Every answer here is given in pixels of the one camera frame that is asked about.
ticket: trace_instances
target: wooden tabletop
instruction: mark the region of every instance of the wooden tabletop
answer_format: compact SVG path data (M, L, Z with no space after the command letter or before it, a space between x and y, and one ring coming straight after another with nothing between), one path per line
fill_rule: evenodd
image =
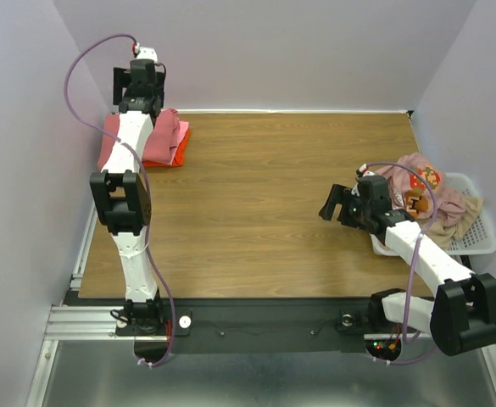
M325 222L332 183L417 151L406 114L184 114L181 168L149 170L150 248L175 297L369 296L404 288L401 259ZM417 294L429 294L421 280ZM81 298L122 298L117 249L97 224Z

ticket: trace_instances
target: stack of folded clothes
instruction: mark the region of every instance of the stack of folded clothes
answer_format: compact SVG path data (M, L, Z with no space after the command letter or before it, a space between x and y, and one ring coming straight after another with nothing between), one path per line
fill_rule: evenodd
M104 120L104 130L118 134L120 116L109 114ZM145 167L180 167L184 162L184 151L190 135L189 123L180 121L174 109L162 110L155 120L153 132L146 141L142 163ZM112 153L114 140L103 136L98 168L101 170Z
M436 208L431 200L425 184L408 171L387 166L376 171L389 183L389 192L394 209L405 209L423 227L434 210L437 220L427 231L440 248L449 249L453 240L462 239L476 218L482 212L483 198L468 197L455 191L445 183L445 173L438 170L431 162L419 153L405 155L398 160L422 176L436 195Z

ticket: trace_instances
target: white laundry basket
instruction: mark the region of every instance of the white laundry basket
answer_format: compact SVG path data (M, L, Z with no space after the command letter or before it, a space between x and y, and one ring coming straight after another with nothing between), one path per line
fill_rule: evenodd
M474 185L470 178L463 174L449 172L446 175L446 183L454 190L462 192L464 195L478 197ZM398 256L387 246L381 244L377 238L371 235L372 247L374 253L381 256ZM490 224L485 210L483 210L476 219L470 230L460 240L454 240L451 248L446 250L449 255L470 255L470 254L489 254L496 251L496 237L494 236L493 226Z

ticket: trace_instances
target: gray floor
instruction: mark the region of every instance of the gray floor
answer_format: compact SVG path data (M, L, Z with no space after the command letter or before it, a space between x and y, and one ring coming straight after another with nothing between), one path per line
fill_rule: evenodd
M431 346L418 342L405 358ZM59 346L46 406L496 406L478 352L407 367L338 352L178 355L149 370L135 363L132 343Z

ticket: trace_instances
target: gray wall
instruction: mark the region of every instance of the gray wall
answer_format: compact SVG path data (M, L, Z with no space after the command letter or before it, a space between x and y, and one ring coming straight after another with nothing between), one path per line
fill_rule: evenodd
M25 404L90 209L98 139L62 99L77 52L51 1L0 0L0 407ZM87 68L72 93L84 115L102 120Z
M496 1L479 0L413 116L421 151L472 178L496 226ZM496 254L474 258L496 276Z
M181 109L413 109L474 0L54 0L76 44L155 47ZM88 66L111 100L120 45Z

